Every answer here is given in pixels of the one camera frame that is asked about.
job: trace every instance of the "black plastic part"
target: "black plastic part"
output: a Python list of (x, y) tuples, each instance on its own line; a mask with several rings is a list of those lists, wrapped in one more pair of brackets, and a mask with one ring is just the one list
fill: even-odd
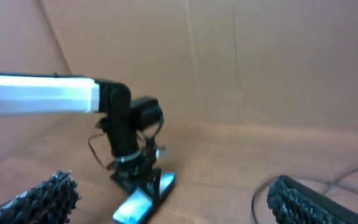
[(153, 203), (160, 203), (160, 178), (161, 169), (156, 168), (149, 172), (148, 176), (138, 179), (128, 179), (120, 176), (117, 172), (110, 176), (118, 185), (120, 185), (128, 195), (140, 188), (152, 200)]
[(144, 147), (136, 159), (127, 162), (114, 161), (112, 166), (117, 170), (118, 176), (129, 180), (143, 180), (150, 175), (156, 161), (156, 148)]
[(131, 102), (131, 114), (136, 130), (143, 131), (160, 120), (162, 110), (157, 99), (143, 97)]
[(285, 175), (270, 187), (267, 203), (278, 223), (358, 224), (358, 214)]
[(131, 155), (139, 150), (135, 127), (131, 122), (131, 92), (122, 83), (96, 80), (100, 86), (99, 112), (107, 117), (101, 120), (114, 157)]
[(141, 223), (148, 223), (150, 218), (152, 217), (152, 215), (158, 210), (158, 208), (161, 206), (162, 202), (167, 198), (167, 196), (169, 195), (169, 193), (172, 191), (172, 189), (174, 188), (175, 183), (173, 183), (171, 186), (169, 186), (169, 188), (167, 190), (165, 190), (165, 193), (163, 195), (161, 195), (161, 197), (159, 198), (159, 202), (153, 203), (153, 207), (150, 210), (150, 212), (143, 218)]

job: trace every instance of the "brown cardboard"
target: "brown cardboard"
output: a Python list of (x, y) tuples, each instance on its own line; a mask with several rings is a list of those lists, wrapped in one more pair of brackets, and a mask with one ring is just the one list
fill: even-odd
[(358, 1), (43, 1), (75, 73), (167, 119), (358, 130)]
[[(70, 169), (82, 197), (70, 223), (111, 224), (112, 213), (127, 195), (92, 158), (86, 138), (94, 133), (89, 128), (94, 122), (91, 116), (79, 115), (0, 163), (0, 204), (57, 169)], [(293, 174), (330, 181), (358, 164), (358, 133), (352, 132), (167, 122), (159, 138), (169, 157), (157, 165), (174, 171), (177, 185), (151, 224), (249, 224), (252, 194), (269, 177)], [(103, 162), (111, 161), (106, 138), (92, 143)], [(342, 186), (358, 190), (358, 174), (348, 178)], [(326, 188), (303, 183), (318, 191)], [(255, 210), (260, 223), (275, 223), (266, 195), (264, 191)], [(358, 195), (341, 189), (330, 195), (358, 213)]]
[[(37, 1), (0, 0), (0, 72), (69, 73)], [(0, 118), (0, 161), (65, 118)]]

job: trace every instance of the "wire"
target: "wire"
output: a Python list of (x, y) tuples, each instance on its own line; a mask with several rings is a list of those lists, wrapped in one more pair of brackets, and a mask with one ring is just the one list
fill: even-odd
[(324, 190), (322, 192), (322, 194), (323, 195), (328, 194), (328, 192), (331, 191), (343, 179), (345, 179), (346, 177), (349, 177), (352, 174), (355, 174), (356, 172), (358, 172), (358, 164), (356, 164), (348, 169), (345, 169), (344, 171), (342, 171), (341, 173), (339, 173), (337, 175), (337, 177), (334, 179), (334, 181), (328, 186), (328, 188), (326, 190)]
[(97, 162), (99, 163), (99, 165), (100, 165), (103, 169), (107, 169), (107, 170), (108, 170), (108, 167), (106, 167), (106, 166), (102, 163), (102, 161), (99, 159), (98, 155), (97, 155), (96, 152), (94, 151), (93, 146), (92, 146), (92, 144), (91, 144), (91, 140), (92, 140), (92, 139), (96, 139), (96, 138), (101, 137), (101, 136), (103, 136), (103, 135), (104, 135), (104, 133), (103, 133), (103, 134), (94, 134), (94, 135), (90, 136), (89, 139), (88, 139), (88, 145), (89, 145), (89, 148), (91, 149), (91, 152), (92, 152), (94, 158), (97, 160)]
[(147, 137), (143, 132), (141, 132), (142, 136), (139, 136), (137, 133), (136, 133), (136, 136), (141, 141), (146, 141), (148, 139), (154, 139), (161, 131), (163, 125), (164, 125), (164, 116), (163, 116), (163, 114), (161, 114), (160, 122), (158, 123), (158, 128), (151, 137)]
[[(333, 188), (337, 187), (343, 190), (346, 190), (350, 193), (356, 194), (358, 195), (358, 190), (353, 189), (352, 187), (347, 187), (345, 185), (340, 185), (340, 182), (342, 180), (344, 180), (346, 177), (349, 177), (350, 175), (354, 174), (358, 172), (358, 164), (351, 166), (348, 169), (343, 170), (342, 172), (339, 173), (339, 175), (337, 175), (337, 177), (333, 180), (333, 181), (326, 181), (326, 180), (321, 180), (321, 179), (317, 179), (314, 177), (306, 177), (306, 176), (293, 176), (295, 179), (300, 179), (300, 180), (307, 180), (307, 181), (312, 181), (312, 182), (317, 182), (320, 184), (325, 184), (327, 185), (327, 189), (324, 190), (322, 192), (323, 195), (326, 195), (330, 190), (332, 190)], [(277, 176), (269, 178), (268, 180), (266, 180), (265, 182), (262, 183), (262, 185), (260, 185), (254, 192), (253, 196), (252, 196), (252, 200), (251, 200), (251, 215), (252, 215), (252, 219), (254, 221), (255, 224), (259, 224), (257, 215), (256, 215), (256, 211), (255, 211), (255, 204), (257, 202), (257, 199), (260, 197), (260, 195), (262, 194), (262, 192), (277, 178)]]

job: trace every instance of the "metal ring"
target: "metal ring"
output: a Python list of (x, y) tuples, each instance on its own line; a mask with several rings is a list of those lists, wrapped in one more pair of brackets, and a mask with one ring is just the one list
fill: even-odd
[(138, 150), (137, 152), (132, 153), (131, 155), (117, 157), (116, 160), (118, 160), (119, 162), (128, 162), (133, 159), (136, 159), (138, 156), (140, 156), (140, 153), (141, 153), (141, 151)]

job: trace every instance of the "cardboard wall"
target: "cardboard wall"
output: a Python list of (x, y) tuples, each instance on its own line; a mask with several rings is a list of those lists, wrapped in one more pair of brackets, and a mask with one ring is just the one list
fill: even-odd
[[(0, 0), (0, 72), (69, 73), (38, 1)], [(0, 118), (0, 161), (65, 115)]]
[(74, 73), (167, 119), (358, 130), (356, 0), (43, 0)]

